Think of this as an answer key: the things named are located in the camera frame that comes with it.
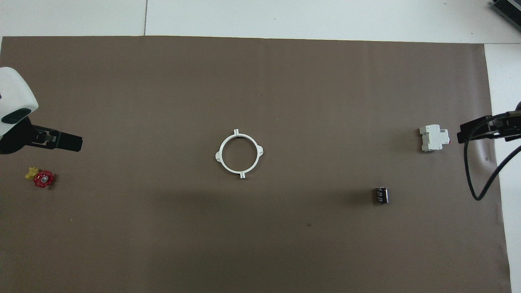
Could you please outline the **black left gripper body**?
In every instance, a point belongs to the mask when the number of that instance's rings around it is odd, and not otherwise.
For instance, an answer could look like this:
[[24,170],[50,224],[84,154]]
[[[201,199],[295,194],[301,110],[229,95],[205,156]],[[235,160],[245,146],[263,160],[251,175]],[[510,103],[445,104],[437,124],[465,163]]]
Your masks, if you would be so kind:
[[58,130],[33,125],[29,118],[24,118],[2,136],[0,153],[12,154],[25,146],[54,149],[57,148],[59,137]]

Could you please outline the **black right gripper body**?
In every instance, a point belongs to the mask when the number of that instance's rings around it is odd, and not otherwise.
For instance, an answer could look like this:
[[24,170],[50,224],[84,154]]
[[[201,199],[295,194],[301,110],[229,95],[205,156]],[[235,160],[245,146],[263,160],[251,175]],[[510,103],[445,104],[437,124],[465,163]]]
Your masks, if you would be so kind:
[[521,102],[518,102],[513,111],[507,111],[495,121],[495,137],[504,138],[506,142],[520,139],[521,137]]

